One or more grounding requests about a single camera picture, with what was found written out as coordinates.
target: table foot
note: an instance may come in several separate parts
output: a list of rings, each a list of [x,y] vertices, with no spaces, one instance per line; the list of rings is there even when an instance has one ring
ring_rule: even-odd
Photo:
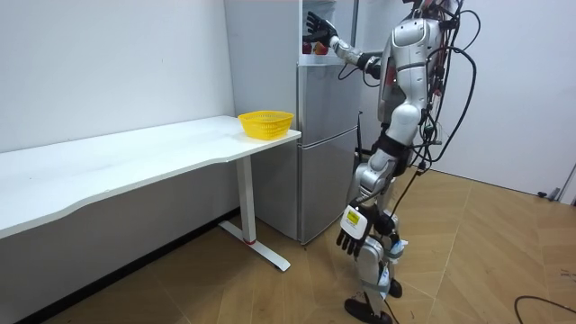
[[[244,242],[244,238],[242,237],[242,229],[239,229],[238,227],[234,226],[227,220],[223,221],[219,225],[227,232],[234,235],[237,239]],[[262,257],[265,257],[268,261],[270,261],[281,271],[284,272],[290,267],[290,262],[288,262],[285,258],[279,256],[276,252],[274,252],[264,244],[258,242],[257,240],[252,244],[248,244],[246,242],[244,243],[247,246],[251,247],[253,250],[255,250],[257,253],[259,253]]]

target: yellow label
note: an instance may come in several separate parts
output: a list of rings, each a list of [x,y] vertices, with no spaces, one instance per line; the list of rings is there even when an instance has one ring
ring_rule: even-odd
[[[360,220],[360,217],[354,214],[353,211],[349,211],[347,217],[350,221],[352,221],[352,223],[354,223],[354,225],[358,225],[358,220]]]

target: table leg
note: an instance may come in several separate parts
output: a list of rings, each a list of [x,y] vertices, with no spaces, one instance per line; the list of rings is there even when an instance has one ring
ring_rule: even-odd
[[[249,247],[272,262],[277,268],[286,271],[290,267],[290,263],[256,239],[256,217],[254,215],[254,193],[252,191],[252,166],[250,156],[239,158],[236,161],[236,167],[238,171],[242,230],[229,221],[223,221],[220,223],[220,226],[238,239],[243,240]]]

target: white table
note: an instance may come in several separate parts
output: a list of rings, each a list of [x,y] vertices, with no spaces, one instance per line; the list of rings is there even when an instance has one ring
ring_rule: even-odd
[[[237,160],[242,229],[220,225],[285,271],[290,263],[256,238],[250,155],[296,140],[251,139],[218,116],[0,154],[0,239],[89,203],[210,164]]]

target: humanoid robot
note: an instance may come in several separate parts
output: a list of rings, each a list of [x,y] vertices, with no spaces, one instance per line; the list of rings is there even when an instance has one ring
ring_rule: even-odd
[[[463,54],[472,63],[472,86],[462,119],[472,98],[476,66],[463,49],[454,46],[463,1],[456,0],[453,4],[450,0],[403,0],[413,3],[412,11],[392,31],[381,58],[348,45],[338,37],[329,21],[308,13],[310,35],[304,36],[303,41],[319,41],[332,48],[347,64],[362,70],[364,77],[367,74],[381,80],[378,119],[382,122],[382,133],[373,145],[368,162],[355,171],[348,192],[349,205],[343,212],[342,230],[337,238],[337,244],[355,258],[365,297],[365,302],[355,298],[346,300],[345,308],[365,323],[392,323],[392,318],[383,311],[383,301],[388,295],[402,296],[401,284],[395,280],[394,273],[394,264],[401,257],[404,245],[399,220],[394,214],[398,205],[394,211],[385,210],[391,199],[392,179],[413,164],[410,163],[413,153],[422,158],[422,162],[410,183],[415,176],[426,172],[427,163],[442,157],[460,126],[461,121],[440,157],[433,159],[429,147],[441,144],[437,140],[437,117],[452,53]],[[439,107],[438,98],[442,98]],[[417,134],[422,144],[415,146]]]

